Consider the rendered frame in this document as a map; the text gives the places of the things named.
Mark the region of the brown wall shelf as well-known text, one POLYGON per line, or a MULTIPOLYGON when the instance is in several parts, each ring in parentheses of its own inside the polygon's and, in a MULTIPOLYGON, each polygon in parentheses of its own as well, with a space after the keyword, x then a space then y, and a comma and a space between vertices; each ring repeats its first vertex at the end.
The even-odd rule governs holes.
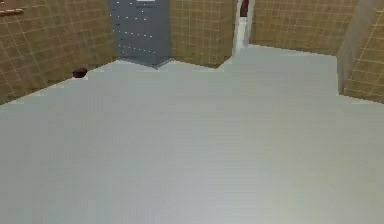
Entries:
POLYGON ((19 8, 4 9, 4 10, 0 10, 0 17, 20 15, 23 13, 24 13, 24 10, 19 8))

